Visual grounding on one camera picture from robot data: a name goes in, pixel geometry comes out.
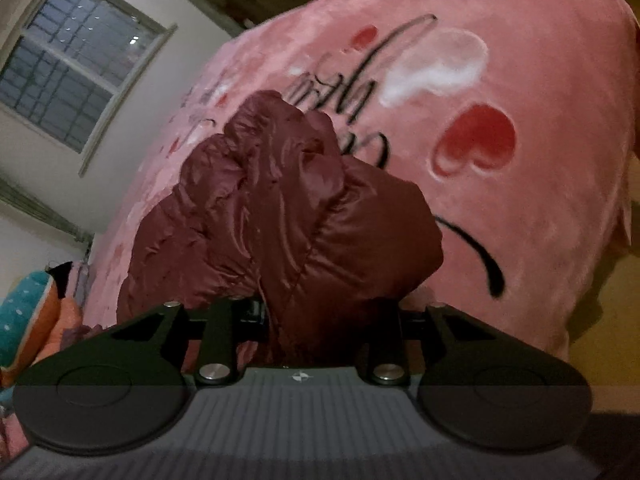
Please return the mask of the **teal and orange pillow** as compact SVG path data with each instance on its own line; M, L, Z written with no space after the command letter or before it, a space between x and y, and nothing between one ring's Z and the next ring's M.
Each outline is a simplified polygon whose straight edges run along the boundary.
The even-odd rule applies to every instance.
M44 271L25 276L1 303L1 387L12 387L32 364L58 353L66 330L81 326L73 298L60 298Z

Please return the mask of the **pink heart-print bed blanket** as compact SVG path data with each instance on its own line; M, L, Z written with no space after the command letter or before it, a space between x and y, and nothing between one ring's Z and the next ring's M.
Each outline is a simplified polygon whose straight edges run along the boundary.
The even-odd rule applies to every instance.
M442 234L439 269L401 300L450 306L567 364L570 319L626 242L639 153L639 26L624 0L316 0L244 32L209 62L145 159L104 244L88 306L116 322L143 218L194 148L259 91L331 119L343 154L416 184ZM198 390L131 450L67 455L27 440L6 479L516 477L536 462L590 473L573 444L506 455L454 440L413 393L349 366L256 365ZM60 351L70 348L69 344Z

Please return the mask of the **maroon puffer jacket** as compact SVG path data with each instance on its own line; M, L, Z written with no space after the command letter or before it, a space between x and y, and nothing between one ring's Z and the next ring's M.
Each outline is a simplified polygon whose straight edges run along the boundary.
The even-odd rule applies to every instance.
M401 300L442 260L416 184L343 154L326 114L259 91L141 221L117 318L260 295L270 335L256 365L349 366L375 300Z

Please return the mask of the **barred window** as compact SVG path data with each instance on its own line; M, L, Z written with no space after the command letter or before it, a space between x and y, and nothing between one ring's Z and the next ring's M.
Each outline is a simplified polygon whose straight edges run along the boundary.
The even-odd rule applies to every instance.
M1 0L1 104L77 154L85 174L176 29L124 0Z

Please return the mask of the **grey checked curtain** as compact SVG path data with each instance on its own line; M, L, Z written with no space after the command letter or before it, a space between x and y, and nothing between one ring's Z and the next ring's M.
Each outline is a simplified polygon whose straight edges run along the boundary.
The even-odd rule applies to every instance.
M21 188L17 183L9 179L4 174L0 177L0 198L14 209L27 214L53 229L64 232L74 238L76 242L90 244L93 240L93 234L84 230L75 223L70 222L58 214L55 210L43 203L35 195L30 194Z

